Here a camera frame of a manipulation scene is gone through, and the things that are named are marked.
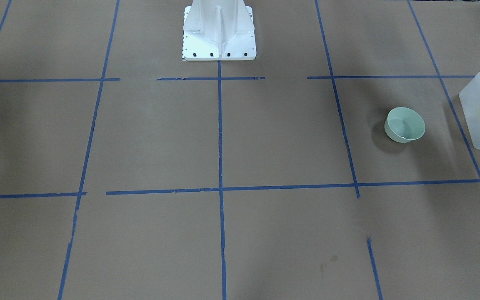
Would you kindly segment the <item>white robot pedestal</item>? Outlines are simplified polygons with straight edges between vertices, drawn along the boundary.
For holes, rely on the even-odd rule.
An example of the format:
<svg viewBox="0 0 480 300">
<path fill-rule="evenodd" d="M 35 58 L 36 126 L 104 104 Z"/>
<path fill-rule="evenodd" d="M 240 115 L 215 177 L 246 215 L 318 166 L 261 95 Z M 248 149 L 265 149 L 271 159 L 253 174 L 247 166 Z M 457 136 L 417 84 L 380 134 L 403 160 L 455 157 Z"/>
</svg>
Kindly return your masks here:
<svg viewBox="0 0 480 300">
<path fill-rule="evenodd" d="M 184 61 L 243 61 L 257 57 L 255 21 L 243 0 L 194 0 L 184 8 Z"/>
</svg>

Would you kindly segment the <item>green bowl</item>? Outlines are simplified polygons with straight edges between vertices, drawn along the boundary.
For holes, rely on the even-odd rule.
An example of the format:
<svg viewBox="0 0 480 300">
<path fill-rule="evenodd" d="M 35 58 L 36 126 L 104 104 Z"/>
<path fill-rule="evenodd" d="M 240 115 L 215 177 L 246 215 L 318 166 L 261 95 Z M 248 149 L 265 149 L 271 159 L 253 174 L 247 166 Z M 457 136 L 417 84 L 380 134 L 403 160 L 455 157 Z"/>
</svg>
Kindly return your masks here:
<svg viewBox="0 0 480 300">
<path fill-rule="evenodd" d="M 411 108 L 395 107 L 386 117 L 384 130 L 385 134 L 394 142 L 405 144 L 423 137 L 425 122 Z"/>
</svg>

